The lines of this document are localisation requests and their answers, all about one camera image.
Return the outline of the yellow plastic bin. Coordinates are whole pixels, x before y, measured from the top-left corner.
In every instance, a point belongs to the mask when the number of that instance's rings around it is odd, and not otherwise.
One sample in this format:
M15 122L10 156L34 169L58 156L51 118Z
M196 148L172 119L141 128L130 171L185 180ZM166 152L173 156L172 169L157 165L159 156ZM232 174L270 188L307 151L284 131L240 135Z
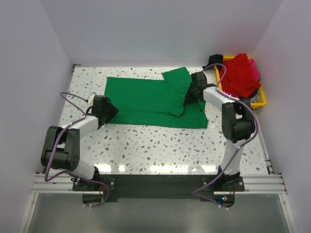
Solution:
M266 97L259 82L260 74L253 58L245 53L236 56L215 55L213 61L221 61L225 67L215 65L216 85L236 98L247 98L254 109L266 104Z

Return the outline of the grey garment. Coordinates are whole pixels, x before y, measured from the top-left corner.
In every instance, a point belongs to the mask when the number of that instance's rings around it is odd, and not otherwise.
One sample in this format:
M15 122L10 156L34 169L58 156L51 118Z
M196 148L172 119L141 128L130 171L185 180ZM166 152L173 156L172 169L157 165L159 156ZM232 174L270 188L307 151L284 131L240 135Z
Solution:
M248 99L251 101L251 103L260 103L260 94L260 90L257 89L248 97Z

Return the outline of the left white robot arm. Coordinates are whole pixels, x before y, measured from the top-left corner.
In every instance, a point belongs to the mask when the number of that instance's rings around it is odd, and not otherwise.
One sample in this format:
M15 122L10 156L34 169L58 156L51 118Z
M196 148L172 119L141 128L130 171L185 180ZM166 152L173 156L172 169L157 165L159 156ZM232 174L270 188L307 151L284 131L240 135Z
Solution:
M80 140L109 123L119 112L106 96L95 95L88 112L67 126L51 126L47 130L41 164L46 168L46 182L67 173L84 180L89 190L100 187L98 169L80 156Z

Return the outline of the green t shirt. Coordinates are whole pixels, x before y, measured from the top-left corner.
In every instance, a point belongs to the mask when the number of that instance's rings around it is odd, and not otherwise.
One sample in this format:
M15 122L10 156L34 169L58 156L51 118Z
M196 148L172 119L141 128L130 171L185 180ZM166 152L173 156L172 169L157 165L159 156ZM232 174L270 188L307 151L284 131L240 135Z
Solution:
M118 109L114 124L205 129L205 102L186 103L191 76L185 67L162 74L161 80L107 77L105 96Z

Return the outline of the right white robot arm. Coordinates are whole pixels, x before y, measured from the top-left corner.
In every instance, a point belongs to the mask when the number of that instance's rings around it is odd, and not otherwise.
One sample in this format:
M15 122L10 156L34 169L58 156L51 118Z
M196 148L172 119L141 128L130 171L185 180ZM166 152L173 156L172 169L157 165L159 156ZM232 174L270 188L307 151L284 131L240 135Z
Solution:
M251 109L250 100L238 99L221 91L216 85L208 84L203 72L191 74L190 87L185 96L186 103L203 100L221 110L222 133L226 138L225 154L216 179L219 189L227 191L234 184L231 177L240 172L240 162L246 144L256 137L258 122Z

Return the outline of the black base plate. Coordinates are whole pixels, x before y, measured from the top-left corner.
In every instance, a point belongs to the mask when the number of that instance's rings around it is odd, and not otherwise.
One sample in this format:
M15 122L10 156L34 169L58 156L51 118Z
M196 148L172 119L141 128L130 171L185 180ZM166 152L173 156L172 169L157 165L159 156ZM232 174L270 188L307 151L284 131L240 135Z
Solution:
M234 203L234 193L245 190L239 175L95 175L95 181L72 178L73 191L86 203L120 199L193 199L204 194L220 204Z

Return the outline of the aluminium rail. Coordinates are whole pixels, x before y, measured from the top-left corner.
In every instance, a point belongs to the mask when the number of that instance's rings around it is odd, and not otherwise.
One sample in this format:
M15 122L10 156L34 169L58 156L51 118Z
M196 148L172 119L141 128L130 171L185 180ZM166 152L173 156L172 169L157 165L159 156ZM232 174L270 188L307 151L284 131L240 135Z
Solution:
M207 185L210 175L101 175L109 191L121 189L132 193L184 191L191 193L199 188L215 194L286 194L281 175L242 175L235 184L222 188ZM60 175L51 182L44 181L43 174L37 174L32 184L33 193L97 193L99 184L84 184L69 175Z

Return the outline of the black garment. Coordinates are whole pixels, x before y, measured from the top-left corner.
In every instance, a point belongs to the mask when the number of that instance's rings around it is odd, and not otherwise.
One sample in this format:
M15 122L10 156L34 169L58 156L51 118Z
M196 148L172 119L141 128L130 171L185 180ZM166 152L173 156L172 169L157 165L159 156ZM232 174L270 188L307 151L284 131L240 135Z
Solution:
M208 64L205 66L202 66L203 69L205 69L206 67L212 65L212 64L223 64L223 55L221 54L214 54L209 56L208 59Z

